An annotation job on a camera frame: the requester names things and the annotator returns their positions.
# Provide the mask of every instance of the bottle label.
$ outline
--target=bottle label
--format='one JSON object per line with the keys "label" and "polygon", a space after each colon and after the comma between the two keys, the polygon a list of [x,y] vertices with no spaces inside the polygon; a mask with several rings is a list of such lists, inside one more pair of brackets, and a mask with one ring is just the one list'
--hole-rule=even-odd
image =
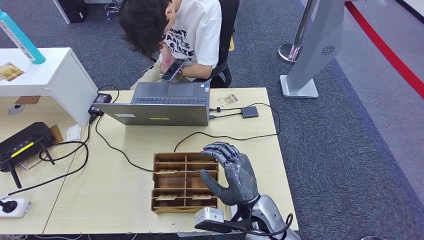
{"label": "bottle label", "polygon": [[9,38],[16,44],[16,46],[29,58],[29,60],[34,61],[35,58],[31,55],[31,53],[25,48],[21,41],[15,36],[15,34],[11,31],[5,21],[0,20],[0,28],[9,36]]}

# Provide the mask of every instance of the hand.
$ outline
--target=hand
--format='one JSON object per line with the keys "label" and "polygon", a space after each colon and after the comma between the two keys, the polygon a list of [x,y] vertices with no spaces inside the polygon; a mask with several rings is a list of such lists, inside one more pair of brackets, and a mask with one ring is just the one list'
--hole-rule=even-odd
{"label": "hand", "polygon": [[168,68],[174,63],[175,57],[171,54],[170,48],[163,43],[162,48],[160,49],[162,54],[162,63],[160,65],[160,72],[165,73]]}
{"label": "hand", "polygon": [[255,173],[246,154],[220,141],[205,146],[200,154],[215,157],[224,168],[227,188],[217,183],[205,169],[200,170],[200,176],[209,190],[225,205],[249,203],[259,196]]}

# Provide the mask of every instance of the gray robotic finger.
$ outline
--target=gray robotic finger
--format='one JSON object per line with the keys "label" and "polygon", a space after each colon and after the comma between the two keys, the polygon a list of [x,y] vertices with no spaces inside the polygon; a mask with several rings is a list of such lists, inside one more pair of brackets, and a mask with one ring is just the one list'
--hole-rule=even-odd
{"label": "gray robotic finger", "polygon": [[230,145],[232,150],[234,151],[235,154],[239,154],[240,151],[234,146],[234,145]]}
{"label": "gray robotic finger", "polygon": [[224,144],[220,144],[220,143],[215,142],[215,143],[212,143],[212,144],[205,146],[203,149],[221,152],[221,154],[226,158],[231,157],[231,152],[225,147]]}
{"label": "gray robotic finger", "polygon": [[220,151],[216,151],[216,150],[212,150],[212,149],[206,149],[200,152],[201,155],[209,155],[212,157],[215,157],[216,160],[218,161],[219,164],[221,164],[221,166],[223,168],[225,168],[227,166],[227,158],[221,154]]}
{"label": "gray robotic finger", "polygon": [[225,147],[231,153],[231,155],[236,155],[236,154],[239,153],[239,151],[233,145],[229,144],[228,142],[216,141],[213,144]]}

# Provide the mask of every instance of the robotic thumb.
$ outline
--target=robotic thumb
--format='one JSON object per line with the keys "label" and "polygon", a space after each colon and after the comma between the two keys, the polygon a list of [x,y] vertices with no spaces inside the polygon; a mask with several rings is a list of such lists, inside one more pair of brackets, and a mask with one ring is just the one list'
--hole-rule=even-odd
{"label": "robotic thumb", "polygon": [[230,193],[230,189],[221,186],[217,181],[215,181],[215,179],[211,177],[207,170],[201,169],[200,177],[204,184],[206,184],[207,188],[219,199],[221,199],[225,205],[232,206],[237,204],[234,196]]}

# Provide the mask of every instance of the laptop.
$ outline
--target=laptop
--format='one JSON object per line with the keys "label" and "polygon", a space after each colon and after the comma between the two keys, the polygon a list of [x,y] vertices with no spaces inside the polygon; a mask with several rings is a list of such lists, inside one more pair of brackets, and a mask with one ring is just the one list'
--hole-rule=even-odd
{"label": "laptop", "polygon": [[131,103],[93,106],[124,125],[208,126],[207,82],[139,82]]}

